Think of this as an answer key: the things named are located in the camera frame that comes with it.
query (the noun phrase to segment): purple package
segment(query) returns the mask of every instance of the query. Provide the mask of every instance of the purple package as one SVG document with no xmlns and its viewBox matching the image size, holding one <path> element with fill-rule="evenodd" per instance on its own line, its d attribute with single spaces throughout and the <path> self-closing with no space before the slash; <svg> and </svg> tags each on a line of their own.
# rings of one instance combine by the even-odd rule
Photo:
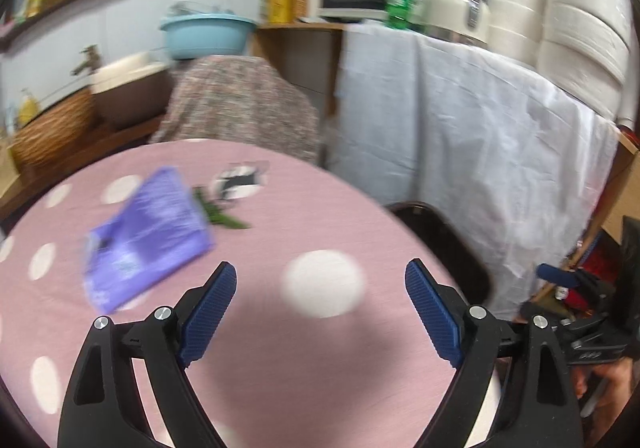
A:
<svg viewBox="0 0 640 448">
<path fill-rule="evenodd" d="M 213 242 L 209 223 L 175 168 L 157 170 L 125 208 L 89 234 L 84 288 L 103 313 L 177 271 Z"/>
</svg>

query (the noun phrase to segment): white kettle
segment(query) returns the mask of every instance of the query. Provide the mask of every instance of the white kettle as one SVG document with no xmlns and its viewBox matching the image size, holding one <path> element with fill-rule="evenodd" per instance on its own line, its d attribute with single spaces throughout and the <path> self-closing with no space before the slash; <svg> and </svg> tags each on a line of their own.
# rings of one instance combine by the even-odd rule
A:
<svg viewBox="0 0 640 448">
<path fill-rule="evenodd" d="M 486 47 L 489 18 L 486 0 L 430 0 L 426 34 L 440 40 Z"/>
</svg>

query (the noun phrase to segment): polka dot tablecloth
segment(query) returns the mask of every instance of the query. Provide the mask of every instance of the polka dot tablecloth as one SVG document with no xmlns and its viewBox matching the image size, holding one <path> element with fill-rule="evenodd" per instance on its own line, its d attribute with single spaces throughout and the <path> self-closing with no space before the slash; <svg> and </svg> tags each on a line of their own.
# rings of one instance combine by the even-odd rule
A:
<svg viewBox="0 0 640 448">
<path fill-rule="evenodd" d="M 330 174 L 249 145 L 187 140 L 85 168 L 35 204 L 0 248 L 0 374 L 51 447 L 99 314 L 82 288 L 87 233 L 161 166 L 175 166 L 193 187 L 243 162 L 268 164 L 264 187 L 230 210 L 251 229 L 212 227 L 210 253 L 125 304 L 114 321 L 174 305 L 227 260 L 238 291 L 187 374 L 229 448 L 414 446 L 453 370 L 404 290 L 404 267 L 420 257 L 439 282 L 450 284 L 447 273 L 399 221 Z M 154 436 L 171 446 L 144 363 L 135 369 Z M 476 442 L 497 395 L 492 383 Z"/>
</svg>

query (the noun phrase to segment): brass faucet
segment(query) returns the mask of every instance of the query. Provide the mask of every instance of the brass faucet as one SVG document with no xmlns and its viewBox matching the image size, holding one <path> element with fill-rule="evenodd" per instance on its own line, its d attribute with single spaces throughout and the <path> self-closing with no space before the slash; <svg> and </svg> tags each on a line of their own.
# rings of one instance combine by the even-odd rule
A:
<svg viewBox="0 0 640 448">
<path fill-rule="evenodd" d="M 100 53 L 98 53 L 97 45 L 90 45 L 83 49 L 82 52 L 85 54 L 86 60 L 71 71 L 73 76 L 78 76 L 87 68 L 91 69 L 91 73 L 93 74 L 102 67 L 102 58 L 100 57 Z"/>
</svg>

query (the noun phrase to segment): white bowl stack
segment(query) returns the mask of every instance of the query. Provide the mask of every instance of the white bowl stack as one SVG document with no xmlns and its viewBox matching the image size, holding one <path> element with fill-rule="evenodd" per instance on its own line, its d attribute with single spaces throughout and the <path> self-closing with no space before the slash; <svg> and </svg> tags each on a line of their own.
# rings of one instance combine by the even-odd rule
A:
<svg viewBox="0 0 640 448">
<path fill-rule="evenodd" d="M 489 0 L 489 50 L 535 66 L 545 0 Z"/>
<path fill-rule="evenodd" d="M 538 72 L 613 120 L 625 83 L 632 21 L 629 0 L 548 0 Z"/>
</svg>

